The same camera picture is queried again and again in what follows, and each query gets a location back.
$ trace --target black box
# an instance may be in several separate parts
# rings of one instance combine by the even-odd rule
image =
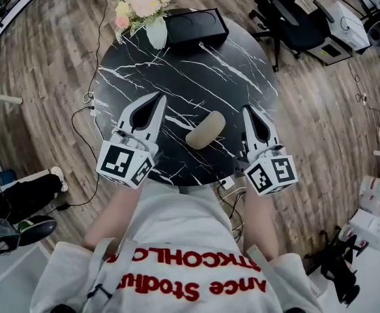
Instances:
[[[165,22],[167,44],[171,47],[198,46],[199,42],[215,45],[224,42],[229,34],[217,8],[168,16]]]

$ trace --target round table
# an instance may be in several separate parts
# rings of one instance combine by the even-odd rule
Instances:
[[[242,106],[251,104],[269,117],[274,111],[278,93],[265,52],[246,30],[224,20],[229,36],[219,46],[159,51],[141,30],[113,43],[98,68],[95,108],[106,140],[128,104],[155,91],[166,94],[157,139],[163,153],[149,174],[155,181],[194,186],[232,175],[232,158],[242,151]],[[192,149],[185,136],[214,110],[226,118],[225,128],[204,149]]]

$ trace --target white sneaker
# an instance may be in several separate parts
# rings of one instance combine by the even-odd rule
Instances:
[[[51,168],[51,174],[56,175],[59,177],[59,180],[62,183],[62,192],[66,192],[68,190],[68,183],[66,183],[64,178],[64,173],[62,172],[62,169],[60,167],[52,167]]]

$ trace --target white t-shirt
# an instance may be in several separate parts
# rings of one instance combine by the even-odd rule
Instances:
[[[218,203],[178,194],[140,201],[127,236],[138,244],[104,312],[283,312],[293,307],[321,312],[299,256],[271,262],[284,285],[281,298],[261,266],[239,251]],[[31,312],[50,312],[58,304],[81,312],[78,294],[92,256],[82,247],[58,243]],[[105,261],[99,277],[111,275],[116,262],[116,256]]]

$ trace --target white cube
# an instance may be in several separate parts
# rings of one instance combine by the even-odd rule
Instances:
[[[291,155],[258,158],[244,174],[259,196],[274,194],[298,182]]]
[[[110,181],[137,189],[153,167],[149,152],[105,140],[96,171]]]

